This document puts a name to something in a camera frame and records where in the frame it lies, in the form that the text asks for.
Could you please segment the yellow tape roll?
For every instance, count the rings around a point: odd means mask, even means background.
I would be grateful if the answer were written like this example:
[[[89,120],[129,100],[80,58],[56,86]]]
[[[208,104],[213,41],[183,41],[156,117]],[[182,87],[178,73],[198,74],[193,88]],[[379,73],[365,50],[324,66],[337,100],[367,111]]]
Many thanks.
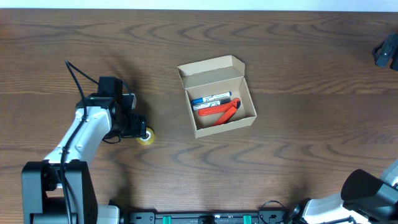
[[[154,130],[150,127],[146,127],[146,134],[143,138],[136,138],[137,142],[143,146],[151,145],[155,141]]]

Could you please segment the black marker pen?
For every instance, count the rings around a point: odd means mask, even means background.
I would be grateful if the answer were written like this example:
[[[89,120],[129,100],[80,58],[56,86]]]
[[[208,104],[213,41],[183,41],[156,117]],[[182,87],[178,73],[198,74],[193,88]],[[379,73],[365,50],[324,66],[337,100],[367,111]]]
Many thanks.
[[[204,109],[204,108],[210,108],[210,107],[214,107],[214,106],[219,106],[225,103],[229,103],[231,101],[230,98],[225,98],[225,99],[220,99],[220,100],[216,100],[216,101],[211,101],[211,102],[206,102],[206,103],[201,103],[198,105],[193,105],[192,109],[193,111],[196,110],[200,110],[200,109]]]

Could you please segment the red utility knife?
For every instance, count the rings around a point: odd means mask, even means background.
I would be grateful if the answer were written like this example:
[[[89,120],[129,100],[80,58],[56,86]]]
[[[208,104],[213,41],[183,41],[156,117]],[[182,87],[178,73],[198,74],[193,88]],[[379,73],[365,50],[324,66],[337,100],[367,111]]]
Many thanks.
[[[211,114],[218,114],[227,112],[230,108],[235,107],[238,109],[241,105],[241,100],[239,98],[235,98],[228,103],[223,103],[218,106],[212,106],[209,108],[203,108],[198,110],[199,116],[208,116]]]

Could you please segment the blue marker pen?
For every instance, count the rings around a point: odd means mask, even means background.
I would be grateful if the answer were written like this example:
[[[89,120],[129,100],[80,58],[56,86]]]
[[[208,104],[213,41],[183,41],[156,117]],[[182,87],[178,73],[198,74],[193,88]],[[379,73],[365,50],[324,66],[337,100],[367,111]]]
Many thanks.
[[[215,101],[215,100],[219,100],[219,99],[223,99],[223,98],[228,98],[232,96],[232,93],[230,91],[224,92],[224,93],[219,93],[219,94],[215,94],[215,95],[210,95],[210,96],[206,96],[206,97],[202,97],[202,98],[197,98],[192,100],[192,104],[193,105],[198,105],[201,103],[205,103],[207,101]]]

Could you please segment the red and chrome stapler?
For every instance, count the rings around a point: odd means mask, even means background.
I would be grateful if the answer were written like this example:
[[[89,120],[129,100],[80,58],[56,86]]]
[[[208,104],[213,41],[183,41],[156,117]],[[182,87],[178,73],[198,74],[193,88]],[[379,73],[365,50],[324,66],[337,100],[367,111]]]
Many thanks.
[[[235,106],[232,106],[230,109],[228,109],[215,123],[215,126],[225,124],[237,111],[237,108]]]

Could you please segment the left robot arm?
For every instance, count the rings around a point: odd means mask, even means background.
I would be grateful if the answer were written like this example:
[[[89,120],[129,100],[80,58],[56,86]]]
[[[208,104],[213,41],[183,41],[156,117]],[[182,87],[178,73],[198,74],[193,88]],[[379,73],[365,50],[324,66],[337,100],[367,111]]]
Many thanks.
[[[116,77],[76,104],[75,118],[58,146],[21,172],[24,223],[129,223],[115,203],[97,202],[89,166],[102,142],[151,138],[146,117],[134,114],[136,97]]]

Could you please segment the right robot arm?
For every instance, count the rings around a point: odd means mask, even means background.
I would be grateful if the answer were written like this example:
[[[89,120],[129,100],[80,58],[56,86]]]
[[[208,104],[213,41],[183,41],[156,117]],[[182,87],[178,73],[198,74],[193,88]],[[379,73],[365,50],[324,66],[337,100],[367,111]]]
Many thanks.
[[[298,204],[294,223],[397,223],[397,161],[377,178],[357,169],[338,194]]]

